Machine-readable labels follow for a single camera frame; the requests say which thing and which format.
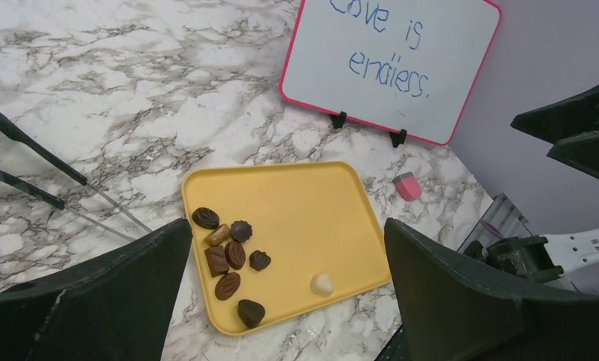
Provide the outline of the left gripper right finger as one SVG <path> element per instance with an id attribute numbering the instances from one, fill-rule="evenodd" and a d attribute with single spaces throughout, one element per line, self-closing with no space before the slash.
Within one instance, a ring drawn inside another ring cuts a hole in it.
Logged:
<path id="1" fill-rule="evenodd" d="M 599 296 L 560 290 L 384 226 L 401 331 L 387 360 L 599 360 Z"/>

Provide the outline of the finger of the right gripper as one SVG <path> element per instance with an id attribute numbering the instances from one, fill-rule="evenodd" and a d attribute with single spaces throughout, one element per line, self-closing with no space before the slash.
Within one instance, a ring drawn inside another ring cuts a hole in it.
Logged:
<path id="1" fill-rule="evenodd" d="M 599 130 L 561 139 L 547 156 L 599 180 Z"/>
<path id="2" fill-rule="evenodd" d="M 565 100 L 514 117 L 512 128 L 555 144 L 561 139 L 599 130 L 599 84 Z"/>

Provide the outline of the black tweezers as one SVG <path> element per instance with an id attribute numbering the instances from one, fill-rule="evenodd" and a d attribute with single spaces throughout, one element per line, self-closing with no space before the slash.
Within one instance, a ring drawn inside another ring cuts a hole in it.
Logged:
<path id="1" fill-rule="evenodd" d="M 119 201 L 114 199 L 112 196 L 109 196 L 104 190 L 99 189 L 92 181 L 88 179 L 88 177 L 82 174 L 77 169 L 73 168 L 70 164 L 56 156 L 53 152 L 46 149 L 44 146 L 40 145 L 33 137 L 29 136 L 26 132 L 24 132 L 19 126 L 16 125 L 15 122 L 10 120 L 7 116 L 5 116 L 2 112 L 0 112 L 0 133 L 3 134 L 6 138 L 10 139 L 14 143 L 18 143 L 23 145 L 24 147 L 29 148 L 30 153 L 37 154 L 40 158 L 42 158 L 48 166 L 46 170 L 51 171 L 51 176 L 43 176 L 40 174 L 38 177 L 40 180 L 52 179 L 56 174 L 63 174 L 67 179 L 71 179 L 80 187 L 85 190 L 94 193 L 100 197 L 102 197 L 106 202 L 108 202 L 109 206 L 118 210 L 124 217 L 131 220 L 139 229 L 142 229 L 144 233 L 148 234 L 152 231 L 152 229 L 140 221 L 131 211 L 127 210 Z M 0 169 L 0 183 L 6 184 L 14 189 L 25 193 L 28 196 L 31 196 L 38 201 L 44 202 L 50 207 L 56 209 L 57 211 L 66 211 L 72 213 L 76 217 L 90 223 L 93 226 L 96 226 L 104 231 L 110 232 L 116 236 L 119 236 L 127 241 L 134 241 L 134 237 L 126 234 L 125 232 L 121 232 L 115 228 L 110 227 L 109 225 L 92 218 L 88 214 L 85 214 L 82 210 L 70 205 L 67 201 L 62 199 L 61 197 L 54 195 L 49 192 L 48 187 L 39 187 L 38 185 L 32 183 L 30 180 L 25 180 L 22 177 L 11 174 L 8 171 Z"/>

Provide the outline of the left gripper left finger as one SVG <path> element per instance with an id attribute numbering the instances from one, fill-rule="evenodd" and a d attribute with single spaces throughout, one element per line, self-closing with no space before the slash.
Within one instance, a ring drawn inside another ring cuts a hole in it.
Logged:
<path id="1" fill-rule="evenodd" d="M 0 292 L 0 360 L 158 360 L 192 244 L 184 219 Z"/>

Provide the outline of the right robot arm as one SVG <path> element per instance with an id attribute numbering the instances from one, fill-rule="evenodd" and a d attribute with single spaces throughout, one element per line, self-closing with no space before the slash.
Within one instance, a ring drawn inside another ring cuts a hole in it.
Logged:
<path id="1" fill-rule="evenodd" d="M 599 84 L 521 113 L 511 126 L 550 143 L 549 158 L 599 180 Z M 495 197 L 458 252 L 530 281 L 599 295 L 599 229 L 535 235 L 503 193 Z"/>

